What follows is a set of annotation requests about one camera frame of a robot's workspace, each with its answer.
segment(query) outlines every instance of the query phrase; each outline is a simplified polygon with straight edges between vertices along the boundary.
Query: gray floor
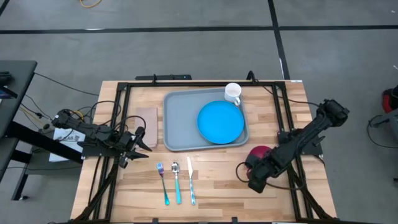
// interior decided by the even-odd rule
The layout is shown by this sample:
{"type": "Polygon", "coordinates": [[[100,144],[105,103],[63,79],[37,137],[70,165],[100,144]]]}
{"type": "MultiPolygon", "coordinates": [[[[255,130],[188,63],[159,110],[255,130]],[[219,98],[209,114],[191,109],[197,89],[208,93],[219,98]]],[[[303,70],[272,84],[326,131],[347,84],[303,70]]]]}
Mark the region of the gray floor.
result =
{"type": "MultiPolygon", "coordinates": [[[[393,0],[275,0],[275,8],[282,26],[398,24],[398,3],[393,0]]],[[[214,25],[269,26],[267,1],[103,0],[98,7],[83,9],[78,1],[11,0],[0,17],[0,29],[214,25]]],[[[336,211],[343,220],[398,219],[398,188],[392,183],[398,176],[398,150],[377,147],[366,135],[368,119],[382,114],[381,91],[398,82],[397,39],[398,30],[282,32],[290,77],[304,81],[308,100],[334,98],[351,110],[346,124],[328,130],[322,144],[336,211]]],[[[98,92],[103,80],[153,73],[189,73],[198,80],[244,78],[253,70],[258,78],[282,78],[272,31],[0,35],[0,59],[36,60],[37,72],[91,92],[98,92]]],[[[40,77],[34,78],[28,95],[51,115],[96,101],[40,77]]],[[[24,102],[33,107],[29,99],[24,102]]],[[[34,128],[21,114],[16,120],[34,128]]],[[[376,141],[398,145],[388,127],[371,131],[376,141]]],[[[0,184],[1,223],[69,218],[77,176],[29,177],[24,194],[32,198],[10,202],[19,172],[9,169],[0,184]]]]}

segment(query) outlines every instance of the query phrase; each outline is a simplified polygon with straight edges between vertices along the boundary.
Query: cable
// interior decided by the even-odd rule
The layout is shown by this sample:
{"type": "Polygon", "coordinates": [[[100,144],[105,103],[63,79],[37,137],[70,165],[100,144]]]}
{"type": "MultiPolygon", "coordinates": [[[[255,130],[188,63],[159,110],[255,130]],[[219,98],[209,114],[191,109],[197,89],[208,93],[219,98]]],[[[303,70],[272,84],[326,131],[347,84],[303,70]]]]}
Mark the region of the cable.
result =
{"type": "Polygon", "coordinates": [[[30,111],[30,112],[32,112],[33,114],[37,115],[37,112],[35,112],[35,111],[29,109],[29,108],[28,108],[27,106],[25,106],[23,103],[21,103],[21,105],[22,105],[25,109],[27,109],[28,111],[30,111]]]}
{"type": "Polygon", "coordinates": [[[244,164],[244,165],[246,165],[247,164],[247,162],[240,162],[237,166],[236,166],[236,168],[235,168],[235,174],[236,174],[236,177],[238,178],[238,180],[240,180],[241,182],[244,182],[244,183],[249,183],[249,181],[248,180],[242,180],[240,177],[239,177],[239,175],[238,175],[238,168],[242,165],[242,164],[244,164]]]}
{"type": "Polygon", "coordinates": [[[143,122],[144,122],[144,130],[143,131],[145,131],[146,129],[147,129],[147,123],[145,122],[145,120],[144,120],[144,118],[141,118],[140,116],[138,116],[138,115],[132,115],[132,116],[128,116],[127,118],[124,118],[123,120],[121,120],[117,125],[115,125],[115,127],[113,128],[113,130],[115,130],[116,128],[118,128],[118,126],[123,122],[123,121],[126,121],[127,119],[129,119],[129,118],[139,118],[139,119],[141,119],[143,122]]]}
{"type": "Polygon", "coordinates": [[[61,140],[57,140],[57,139],[56,139],[56,141],[62,142],[62,141],[65,140],[67,137],[69,137],[69,135],[71,135],[72,132],[73,132],[73,129],[69,132],[69,134],[67,134],[65,137],[63,137],[63,139],[61,139],[61,140]]]}
{"type": "Polygon", "coordinates": [[[89,196],[88,196],[88,204],[90,204],[91,196],[93,195],[95,177],[97,176],[97,170],[98,170],[98,165],[100,164],[100,160],[101,160],[101,156],[98,157],[97,163],[95,164],[93,182],[92,182],[92,184],[91,184],[90,194],[89,194],[89,196]]]}
{"type": "Polygon", "coordinates": [[[19,110],[21,110],[22,112],[25,113],[26,116],[30,116],[31,118],[35,119],[37,122],[39,122],[41,125],[44,126],[44,123],[41,122],[39,119],[37,119],[35,116],[31,115],[28,111],[26,111],[24,108],[18,108],[19,110]]]}
{"type": "Polygon", "coordinates": [[[27,113],[25,113],[24,111],[22,111],[23,112],[23,114],[26,116],[26,118],[37,128],[37,129],[40,129],[29,117],[28,117],[28,114],[27,113]]]}
{"type": "Polygon", "coordinates": [[[98,5],[101,1],[102,0],[98,0],[96,3],[94,3],[94,4],[90,5],[90,6],[86,6],[86,5],[83,4],[83,0],[80,0],[80,4],[81,4],[81,6],[85,7],[86,9],[89,9],[89,8],[92,8],[92,7],[96,6],[96,5],[98,5]]]}
{"type": "Polygon", "coordinates": [[[66,167],[66,168],[55,168],[55,169],[28,169],[26,167],[7,167],[7,169],[15,169],[15,168],[20,168],[20,169],[26,169],[26,170],[64,170],[64,169],[76,169],[76,168],[81,168],[81,166],[78,167],[66,167]]]}
{"type": "Polygon", "coordinates": [[[37,107],[37,109],[39,109],[40,112],[42,112],[43,115],[46,115],[45,118],[51,119],[51,117],[50,117],[49,115],[45,114],[45,113],[42,111],[42,109],[40,109],[40,107],[37,106],[36,102],[33,100],[32,97],[30,97],[30,96],[28,96],[28,95],[25,95],[25,96],[28,97],[30,100],[32,100],[33,104],[37,107]]]}
{"type": "Polygon", "coordinates": [[[81,113],[80,111],[73,111],[74,113],[78,114],[79,117],[81,118],[81,120],[84,122],[84,116],[83,113],[81,113]]]}
{"type": "Polygon", "coordinates": [[[323,159],[320,157],[320,156],[318,156],[318,155],[313,155],[315,158],[317,158],[319,161],[321,161],[321,163],[323,163],[323,166],[326,166],[325,165],[325,161],[323,161],[323,159]]]}
{"type": "MultiPolygon", "coordinates": [[[[271,92],[271,91],[269,91],[265,86],[263,86],[263,88],[265,89],[265,90],[267,90],[267,92],[269,92],[270,94],[272,94],[273,95],[273,93],[271,92]]],[[[308,105],[314,105],[314,106],[316,106],[316,107],[319,107],[319,105],[318,104],[316,104],[316,103],[312,103],[312,102],[306,102],[306,101],[297,101],[297,100],[291,100],[291,99],[287,99],[287,100],[289,100],[289,101],[291,101],[291,102],[294,102],[294,103],[306,103],[306,104],[308,104],[308,105]]]]}
{"type": "MultiPolygon", "coordinates": [[[[111,100],[103,100],[103,101],[96,102],[96,103],[91,107],[91,109],[87,112],[87,114],[85,115],[85,116],[87,116],[88,114],[90,114],[90,124],[93,124],[93,110],[94,110],[94,107],[95,107],[96,105],[100,104],[100,103],[115,103],[115,102],[114,102],[114,101],[111,101],[111,100]]],[[[118,105],[118,110],[119,110],[119,112],[118,112],[118,114],[116,115],[116,117],[119,116],[120,113],[122,112],[122,106],[118,105]]]]}
{"type": "Polygon", "coordinates": [[[375,141],[372,139],[371,134],[370,134],[370,132],[369,132],[369,128],[371,127],[372,121],[373,121],[375,118],[379,117],[379,116],[381,116],[381,115],[376,115],[376,116],[374,116],[372,119],[370,119],[370,120],[368,121],[368,126],[366,127],[366,132],[368,133],[368,138],[373,142],[373,144],[375,144],[375,145],[377,145],[377,146],[385,147],[385,148],[389,148],[389,149],[398,149],[398,147],[394,147],[394,146],[384,146],[384,145],[382,145],[382,144],[379,144],[379,143],[375,142],[375,141]]]}
{"type": "Polygon", "coordinates": [[[77,111],[81,111],[82,109],[86,109],[86,108],[91,108],[91,106],[84,106],[84,107],[82,107],[80,109],[77,109],[77,111]]]}
{"type": "Polygon", "coordinates": [[[63,84],[63,83],[60,83],[60,82],[58,82],[58,81],[55,81],[55,80],[53,80],[53,79],[51,79],[51,78],[49,78],[49,77],[46,77],[45,75],[41,75],[41,74],[37,73],[37,72],[35,72],[35,74],[38,75],[38,76],[41,76],[41,77],[43,77],[43,78],[46,78],[46,79],[48,79],[48,80],[51,80],[51,81],[53,81],[53,82],[55,82],[55,83],[58,83],[59,85],[64,86],[64,87],[67,87],[67,88],[69,88],[69,89],[71,89],[71,90],[79,91],[80,93],[86,93],[86,94],[93,95],[93,96],[99,96],[99,94],[88,93],[88,92],[86,92],[86,91],[78,90],[78,89],[76,89],[76,88],[67,86],[67,85],[65,85],[65,84],[63,84]]]}
{"type": "MultiPolygon", "coordinates": [[[[236,166],[236,168],[235,168],[235,174],[236,174],[236,177],[238,178],[238,180],[240,180],[241,182],[244,182],[244,183],[248,183],[249,181],[248,180],[243,180],[243,179],[241,179],[240,177],[239,177],[239,175],[238,175],[238,168],[239,168],[239,166],[241,166],[242,164],[247,164],[247,162],[240,162],[237,166],[236,166]]],[[[305,187],[306,185],[307,185],[307,183],[305,183],[305,182],[303,182],[303,185],[302,186],[300,186],[300,187],[294,187],[294,188],[290,188],[290,187],[281,187],[281,186],[278,186],[278,185],[274,185],[274,184],[270,184],[270,183],[268,183],[268,182],[266,182],[266,184],[267,185],[270,185],[271,187],[274,187],[274,188],[276,188],[276,189],[281,189],[281,190],[300,190],[300,189],[302,189],[303,187],[305,187]]]]}

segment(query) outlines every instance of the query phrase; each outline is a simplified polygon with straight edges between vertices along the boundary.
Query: white mug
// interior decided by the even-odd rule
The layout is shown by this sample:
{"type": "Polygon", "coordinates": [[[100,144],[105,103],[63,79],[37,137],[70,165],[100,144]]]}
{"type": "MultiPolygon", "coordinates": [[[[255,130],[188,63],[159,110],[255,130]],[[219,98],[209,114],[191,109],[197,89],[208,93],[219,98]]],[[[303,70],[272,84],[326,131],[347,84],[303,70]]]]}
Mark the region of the white mug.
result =
{"type": "Polygon", "coordinates": [[[236,106],[241,104],[239,96],[242,93],[242,88],[236,83],[230,83],[225,87],[224,98],[226,101],[234,103],[236,106]]]}

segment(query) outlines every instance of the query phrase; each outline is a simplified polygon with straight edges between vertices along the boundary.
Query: black floor line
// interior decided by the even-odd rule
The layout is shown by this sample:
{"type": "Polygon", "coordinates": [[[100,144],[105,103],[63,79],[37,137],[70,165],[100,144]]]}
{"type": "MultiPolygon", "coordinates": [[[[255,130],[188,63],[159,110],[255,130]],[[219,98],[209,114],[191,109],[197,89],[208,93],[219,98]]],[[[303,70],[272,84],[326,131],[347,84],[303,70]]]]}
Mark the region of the black floor line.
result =
{"type": "Polygon", "coordinates": [[[285,56],[284,45],[282,43],[282,37],[280,36],[278,19],[276,16],[275,5],[274,5],[273,0],[268,0],[268,5],[269,5],[269,11],[271,14],[271,19],[272,19],[272,26],[274,28],[274,34],[275,34],[276,46],[277,46],[278,55],[279,55],[280,67],[282,69],[282,77],[285,80],[290,80],[290,74],[289,74],[289,69],[287,68],[287,61],[286,61],[286,56],[285,56]]]}
{"type": "Polygon", "coordinates": [[[216,27],[153,27],[115,29],[45,29],[45,30],[0,30],[0,34],[107,34],[140,32],[199,32],[199,31],[262,31],[273,30],[272,26],[216,26],[216,27]]]}
{"type": "Polygon", "coordinates": [[[398,29],[398,25],[363,25],[363,26],[280,26],[279,30],[381,30],[398,29]]]}
{"type": "Polygon", "coordinates": [[[0,7],[0,16],[1,16],[2,12],[4,12],[4,10],[6,9],[7,4],[8,4],[9,1],[10,1],[10,0],[4,0],[4,2],[1,4],[1,7],[0,7]]]}

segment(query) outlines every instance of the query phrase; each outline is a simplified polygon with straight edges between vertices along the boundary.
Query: white paper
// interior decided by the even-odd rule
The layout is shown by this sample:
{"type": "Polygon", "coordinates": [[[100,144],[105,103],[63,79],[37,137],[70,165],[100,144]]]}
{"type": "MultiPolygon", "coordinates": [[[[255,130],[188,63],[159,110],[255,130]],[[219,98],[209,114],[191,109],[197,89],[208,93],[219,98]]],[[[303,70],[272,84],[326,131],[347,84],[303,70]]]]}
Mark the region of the white paper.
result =
{"type": "MultiPolygon", "coordinates": [[[[67,136],[70,133],[71,130],[72,129],[55,128],[53,139],[54,140],[56,140],[56,139],[61,140],[65,136],[67,136]]],[[[68,146],[68,147],[70,147],[70,148],[72,148],[72,149],[74,149],[74,150],[76,150],[78,152],[82,152],[83,148],[80,147],[77,144],[77,142],[84,141],[85,137],[86,136],[84,134],[82,134],[82,133],[80,133],[78,131],[73,131],[71,134],[69,134],[69,136],[65,140],[60,141],[60,143],[66,145],[66,146],[68,146]]],[[[67,160],[68,159],[66,159],[64,157],[61,157],[61,156],[58,156],[58,155],[55,155],[55,154],[52,154],[52,153],[50,154],[50,158],[49,158],[50,162],[60,162],[60,161],[67,161],[67,160]]]]}

